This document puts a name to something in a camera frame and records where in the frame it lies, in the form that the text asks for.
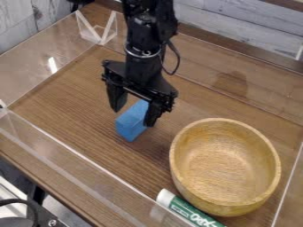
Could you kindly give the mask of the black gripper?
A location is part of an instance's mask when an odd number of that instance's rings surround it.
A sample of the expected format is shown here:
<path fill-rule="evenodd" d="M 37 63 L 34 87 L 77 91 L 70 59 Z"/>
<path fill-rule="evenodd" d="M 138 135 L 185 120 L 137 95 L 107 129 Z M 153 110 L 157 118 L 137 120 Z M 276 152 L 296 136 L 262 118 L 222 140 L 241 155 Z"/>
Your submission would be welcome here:
<path fill-rule="evenodd" d="M 170 112 L 178 90 L 166 81 L 162 72 L 166 49 L 137 51 L 126 49 L 126 61 L 106 59 L 102 62 L 105 72 L 102 80 L 107 85 L 110 106 L 117 113 L 127 103 L 129 95 L 134 95 L 149 102 L 145 116 L 145 126 L 153 127 Z"/>

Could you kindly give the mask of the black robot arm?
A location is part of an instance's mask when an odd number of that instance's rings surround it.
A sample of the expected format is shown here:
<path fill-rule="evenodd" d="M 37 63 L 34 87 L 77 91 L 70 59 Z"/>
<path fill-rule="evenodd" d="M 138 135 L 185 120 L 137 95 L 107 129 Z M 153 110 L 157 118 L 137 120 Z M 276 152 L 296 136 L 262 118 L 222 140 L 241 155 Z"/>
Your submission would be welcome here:
<path fill-rule="evenodd" d="M 110 106 L 119 111 L 134 95 L 149 102 L 143 124 L 155 125 L 162 114 L 173 110 L 178 89 L 163 76 L 175 70 L 165 66 L 166 51 L 178 51 L 173 37 L 178 35 L 174 0 L 122 0 L 127 25 L 126 60 L 105 60 L 102 80 L 107 85 Z"/>

